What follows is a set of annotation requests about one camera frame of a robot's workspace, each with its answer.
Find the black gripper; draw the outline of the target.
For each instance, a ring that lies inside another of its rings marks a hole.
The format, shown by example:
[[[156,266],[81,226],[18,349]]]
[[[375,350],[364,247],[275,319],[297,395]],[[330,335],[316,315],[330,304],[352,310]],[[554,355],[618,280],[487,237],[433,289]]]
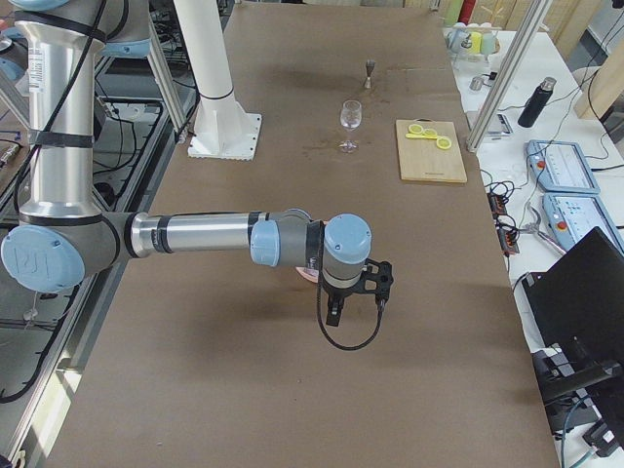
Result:
[[[324,288],[328,295],[327,325],[338,327],[341,319],[342,308],[345,299],[349,296],[349,291],[336,288]]]

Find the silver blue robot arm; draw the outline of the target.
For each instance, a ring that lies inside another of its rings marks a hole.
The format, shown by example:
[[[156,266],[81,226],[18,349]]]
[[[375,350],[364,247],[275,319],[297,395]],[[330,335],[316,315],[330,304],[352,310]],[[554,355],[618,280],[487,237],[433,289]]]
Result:
[[[353,214],[315,221],[281,213],[105,213],[94,202],[95,61],[144,57],[151,48],[144,1],[18,1],[28,43],[30,195],[2,242],[6,270],[24,287],[56,293],[128,257],[246,250],[271,267],[315,266],[329,297],[319,319],[336,326],[345,299],[367,293],[379,266],[371,230]]]

